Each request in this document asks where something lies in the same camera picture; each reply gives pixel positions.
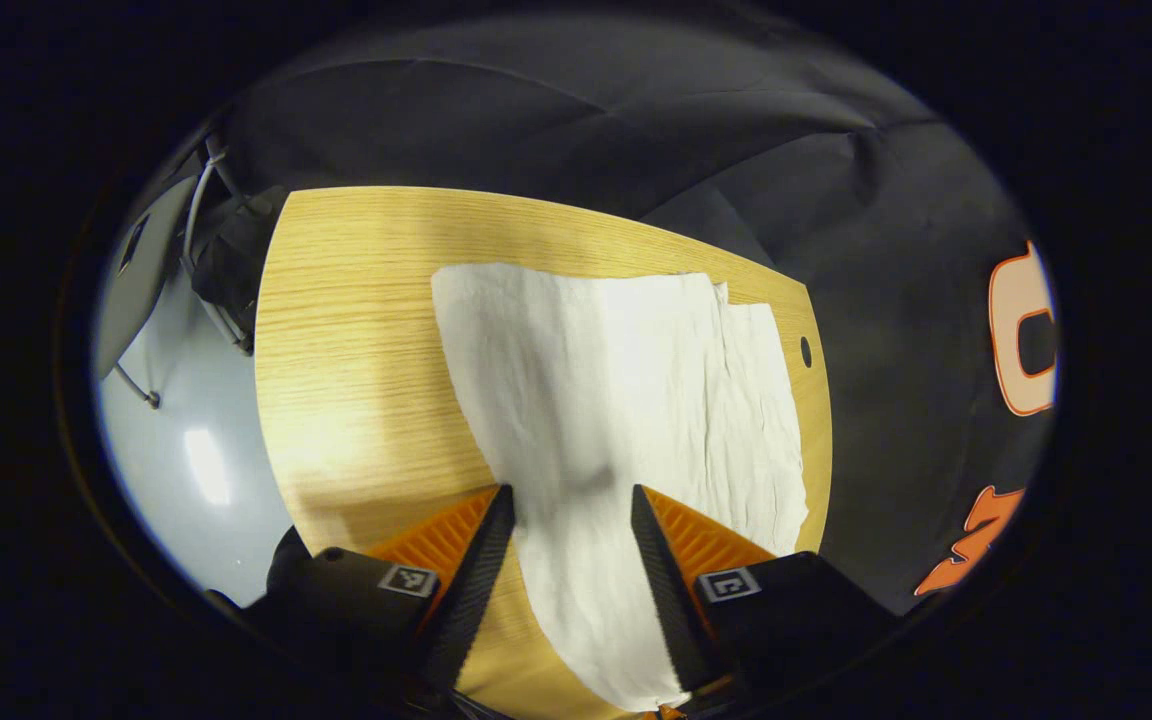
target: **wooden table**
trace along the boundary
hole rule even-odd
[[[829,500],[826,361],[806,287],[715,247],[594,211],[417,187],[293,192],[256,319],[256,395],[274,477],[311,552],[366,552],[493,483],[452,392],[430,275],[506,262],[576,276],[704,272],[732,302],[768,302],[803,433],[817,550]],[[801,350],[810,344],[812,366]],[[558,659],[509,550],[457,688],[509,715],[604,719]]]

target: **black backdrop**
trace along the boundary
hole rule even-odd
[[[206,108],[356,12],[0,6],[0,714],[265,715],[321,699],[169,609],[105,541],[59,441],[51,310],[97,197],[126,204]],[[1047,241],[1071,370],[1029,492],[1043,511],[940,619],[797,711],[1151,708],[1152,12],[791,12],[900,78],[993,164]]]
[[[1055,414],[1007,410],[990,338],[991,272],[1034,237],[1020,211],[932,109],[755,6],[366,23],[217,124],[250,192],[536,197],[805,283],[832,406],[820,555],[893,612],[920,600],[980,488],[1024,488],[1041,454]],[[1043,369],[1052,341],[1020,349]]]

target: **light wood surface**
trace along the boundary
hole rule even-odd
[[[256,318],[262,432],[311,552],[366,552],[493,482],[452,392],[430,275],[444,265],[495,262],[573,276],[704,272],[728,283],[732,302],[768,302],[803,433],[809,515],[797,550],[819,547],[832,425],[806,287],[715,247],[590,210],[485,192],[351,187],[291,194]],[[558,659],[531,614],[513,547],[458,688],[520,720],[627,715]]]

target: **chair backrest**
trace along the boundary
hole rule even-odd
[[[113,372],[119,357],[154,311],[180,218],[197,182],[197,177],[187,177],[170,185],[131,223],[118,247],[97,320],[97,377]]]

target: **black bag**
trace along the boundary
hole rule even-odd
[[[287,190],[281,185],[247,202],[225,202],[209,213],[206,222],[200,222],[192,242],[194,291],[227,311],[243,332],[242,346],[248,353],[256,332],[256,300],[265,255],[285,202]]]

